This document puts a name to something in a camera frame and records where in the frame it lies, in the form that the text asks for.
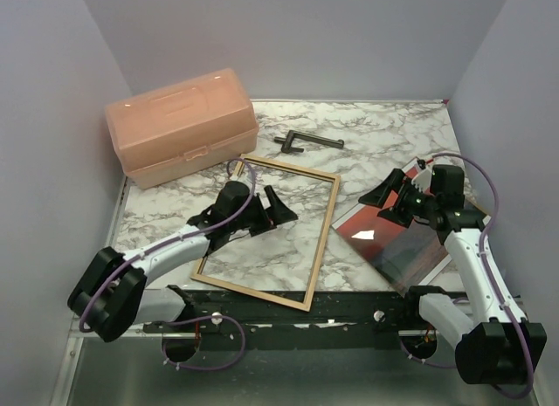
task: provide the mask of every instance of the metal bolt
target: metal bolt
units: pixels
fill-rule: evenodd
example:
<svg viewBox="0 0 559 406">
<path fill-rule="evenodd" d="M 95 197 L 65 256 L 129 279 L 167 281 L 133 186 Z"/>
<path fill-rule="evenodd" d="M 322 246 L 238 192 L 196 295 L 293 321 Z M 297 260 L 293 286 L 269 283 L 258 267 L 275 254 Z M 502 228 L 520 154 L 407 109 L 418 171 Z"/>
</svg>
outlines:
<svg viewBox="0 0 559 406">
<path fill-rule="evenodd" d="M 373 319 L 375 319 L 375 321 L 385 321 L 386 318 L 384 317 L 384 312 L 382 310 L 376 310 L 373 313 Z"/>
<path fill-rule="evenodd" d="M 212 315 L 212 316 L 215 316 L 214 318 L 211 319 L 211 322 L 212 322 L 214 325 L 216 325 L 216 326 L 217 326 L 218 324 L 220 324 L 222 321 L 224 321 L 224 320 L 221 318 L 221 313 L 220 313 L 220 312 L 214 312 L 214 313 L 212 313 L 211 315 Z"/>
</svg>

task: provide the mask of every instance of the white marble surface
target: white marble surface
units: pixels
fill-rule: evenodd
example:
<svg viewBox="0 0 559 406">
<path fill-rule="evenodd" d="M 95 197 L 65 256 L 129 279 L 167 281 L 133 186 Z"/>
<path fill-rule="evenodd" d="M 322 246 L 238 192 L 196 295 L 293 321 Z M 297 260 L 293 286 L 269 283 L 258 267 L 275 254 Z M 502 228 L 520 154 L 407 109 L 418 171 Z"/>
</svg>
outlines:
<svg viewBox="0 0 559 406">
<path fill-rule="evenodd" d="M 414 156 L 458 151 L 452 125 L 442 103 L 313 103 L 254 102 L 260 124 L 255 155 L 337 173 L 342 184 L 334 219 Z M 290 129 L 345 140 L 343 150 L 297 141 L 302 154 L 285 155 L 273 137 Z M 132 183 L 116 238 L 126 250 L 156 241 L 184 225 L 215 200 L 226 180 L 224 165 L 140 190 Z M 261 290 L 303 290 L 328 200 L 329 183 L 260 170 L 258 186 L 271 184 L 302 217 L 281 230 L 231 242 L 210 257 L 204 274 Z M 302 190 L 311 189 L 303 195 Z M 193 264 L 158 279 L 152 287 L 176 284 L 209 288 L 191 281 Z M 463 286 L 453 264 L 433 281 L 449 291 Z M 317 290 L 389 291 L 388 283 L 330 229 Z"/>
</svg>

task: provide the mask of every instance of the white wall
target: white wall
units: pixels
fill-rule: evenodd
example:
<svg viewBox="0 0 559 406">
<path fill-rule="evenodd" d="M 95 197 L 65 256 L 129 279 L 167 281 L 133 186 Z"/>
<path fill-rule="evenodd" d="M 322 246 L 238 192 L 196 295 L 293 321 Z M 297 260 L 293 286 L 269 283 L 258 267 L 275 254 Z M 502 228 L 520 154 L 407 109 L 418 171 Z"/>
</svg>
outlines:
<svg viewBox="0 0 559 406">
<path fill-rule="evenodd" d="M 129 90 L 82 0 L 0 0 L 0 44 L 0 404 L 35 406 L 121 182 L 103 106 Z"/>
<path fill-rule="evenodd" d="M 451 96 L 505 0 L 85 0 L 145 92 L 232 66 L 253 98 Z"/>
<path fill-rule="evenodd" d="M 559 401 L 558 107 L 559 0 L 507 0 L 449 110 L 462 152 L 500 191 L 493 252 L 546 328 L 542 369 Z"/>
</svg>

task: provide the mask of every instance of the red picture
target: red picture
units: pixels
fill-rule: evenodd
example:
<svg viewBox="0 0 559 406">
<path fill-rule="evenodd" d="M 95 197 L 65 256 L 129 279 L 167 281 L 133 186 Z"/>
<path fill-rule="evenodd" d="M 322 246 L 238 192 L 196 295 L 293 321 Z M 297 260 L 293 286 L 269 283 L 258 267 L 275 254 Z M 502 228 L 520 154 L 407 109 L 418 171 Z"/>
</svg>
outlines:
<svg viewBox="0 0 559 406">
<path fill-rule="evenodd" d="M 404 167 L 409 177 L 418 172 L 415 162 Z M 389 196 L 384 208 L 397 199 Z M 470 203 L 466 207 L 474 208 Z M 406 229 L 377 216 L 381 209 L 357 204 L 332 226 L 363 259 L 377 269 L 400 294 L 410 286 L 426 285 L 448 265 L 450 256 L 437 233 L 413 222 Z"/>
</svg>

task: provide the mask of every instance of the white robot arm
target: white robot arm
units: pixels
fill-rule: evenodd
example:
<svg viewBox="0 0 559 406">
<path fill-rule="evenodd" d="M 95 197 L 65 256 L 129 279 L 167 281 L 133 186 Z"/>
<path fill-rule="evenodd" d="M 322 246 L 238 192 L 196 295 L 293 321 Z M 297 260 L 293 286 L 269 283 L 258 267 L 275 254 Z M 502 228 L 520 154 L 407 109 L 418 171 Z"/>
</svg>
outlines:
<svg viewBox="0 0 559 406">
<path fill-rule="evenodd" d="M 393 169 L 359 202 L 382 208 L 389 194 L 396 192 L 394 205 L 381 210 L 379 217 L 406 228 L 415 217 L 428 222 L 458 267 L 473 318 L 437 287 L 412 287 L 411 310 L 454 348 L 465 382 L 495 385 L 531 380 L 533 369 L 528 367 L 537 365 L 547 336 L 540 323 L 528 321 L 508 291 L 486 239 L 484 215 L 464 208 L 464 170 L 439 164 L 430 170 L 423 161 L 418 166 L 423 171 L 413 180 L 401 169 Z"/>
<path fill-rule="evenodd" d="M 109 342 L 133 324 L 176 320 L 189 304 L 183 292 L 173 286 L 144 291 L 146 286 L 218 250 L 237 231 L 257 236 L 298 219 L 271 186 L 264 191 L 270 203 L 266 209 L 245 183 L 230 180 L 214 204 L 171 236 L 124 253 L 112 247 L 101 249 L 67 302 L 80 317 L 80 330 L 94 331 Z"/>
</svg>

